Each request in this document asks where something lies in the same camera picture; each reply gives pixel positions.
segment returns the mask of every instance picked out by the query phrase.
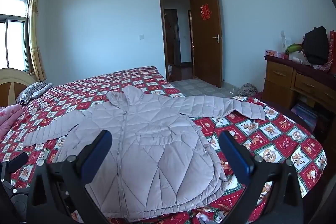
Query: bolt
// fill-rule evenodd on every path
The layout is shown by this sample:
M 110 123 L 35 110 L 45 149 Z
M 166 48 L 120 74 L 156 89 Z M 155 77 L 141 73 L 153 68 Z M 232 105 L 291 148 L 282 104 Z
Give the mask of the bolt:
M 74 162 L 76 159 L 77 157 L 75 155 L 70 155 L 69 157 L 67 157 L 68 162 Z
M 292 166 L 292 165 L 293 165 L 293 162 L 292 162 L 290 159 L 287 159 L 287 160 L 286 160 L 286 164 L 287 164 L 288 166 Z
M 44 165 L 44 159 L 39 159 L 39 160 L 36 162 L 36 164 L 37 164 L 38 166 L 42 166 L 42 165 Z
M 256 155 L 256 156 L 254 157 L 254 160 L 255 160 L 256 162 L 262 162 L 264 159 L 263 159 L 261 156 Z

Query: headboard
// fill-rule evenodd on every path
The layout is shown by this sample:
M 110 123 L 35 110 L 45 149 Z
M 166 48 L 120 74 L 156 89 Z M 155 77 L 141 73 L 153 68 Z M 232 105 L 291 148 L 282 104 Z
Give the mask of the headboard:
M 36 80 L 27 73 L 12 69 L 0 69 L 0 107 L 15 103 L 19 94 Z

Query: wooden desk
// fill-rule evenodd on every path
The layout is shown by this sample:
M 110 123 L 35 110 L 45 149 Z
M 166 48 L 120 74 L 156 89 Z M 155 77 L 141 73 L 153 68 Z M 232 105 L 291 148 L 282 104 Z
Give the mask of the wooden desk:
M 304 67 L 279 58 L 267 60 L 266 77 L 262 99 L 292 109 L 298 95 L 302 94 L 312 102 L 317 102 L 336 114 L 336 90 L 334 82 L 325 72 Z M 327 166 L 331 173 L 336 172 L 336 118 L 322 143 L 327 155 Z

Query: curtain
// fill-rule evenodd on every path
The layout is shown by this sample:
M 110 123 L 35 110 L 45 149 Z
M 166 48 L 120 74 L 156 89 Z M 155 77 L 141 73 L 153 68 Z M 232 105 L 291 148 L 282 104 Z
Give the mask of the curtain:
M 46 75 L 44 72 L 42 58 L 40 53 L 40 48 L 37 46 L 36 41 L 36 18 L 38 16 L 37 11 L 37 1 L 30 0 L 28 6 L 28 37 L 29 37 L 29 47 L 31 54 L 31 61 L 33 63 L 33 70 L 37 81 L 46 80 Z

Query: red checkered bedspread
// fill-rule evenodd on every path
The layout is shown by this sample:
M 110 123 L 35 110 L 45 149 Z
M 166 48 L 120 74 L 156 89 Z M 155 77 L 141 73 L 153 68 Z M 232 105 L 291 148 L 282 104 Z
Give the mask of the red checkered bedspread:
M 27 164 L 12 174 L 12 184 L 17 188 L 29 186 L 36 161 L 43 158 L 51 162 L 66 138 L 61 137 L 41 145 L 23 148 L 22 143 L 27 132 L 48 125 L 71 110 L 85 110 L 105 102 L 107 92 L 121 91 L 127 85 L 134 85 L 145 93 L 170 97 L 183 96 L 179 90 L 165 81 L 155 67 L 119 71 L 51 88 L 42 97 L 32 100 L 25 106 L 23 115 L 0 143 L 1 161 L 12 159 L 23 151 L 29 155 Z M 205 208 L 163 215 L 160 218 L 142 221 L 143 223 L 189 224 L 199 223 L 197 217 L 217 222 L 223 219 L 243 191 L 243 186 L 237 182 L 219 149 L 218 135 L 223 130 L 229 130 L 237 142 L 244 144 L 251 152 L 261 155 L 267 161 L 282 162 L 290 157 L 298 170 L 302 196 L 316 184 L 326 165 L 326 157 L 321 145 L 307 130 L 259 100 L 244 97 L 236 97 L 236 99 L 263 105 L 267 116 L 266 121 L 250 121 L 236 112 L 221 119 L 204 117 L 193 119 L 217 151 L 223 169 L 229 177 L 230 183 L 225 195 Z M 250 216 L 250 221 L 259 217 L 270 186 L 270 183 L 265 184 L 258 206 Z M 118 224 L 126 223 L 126 220 L 111 219 L 110 221 Z

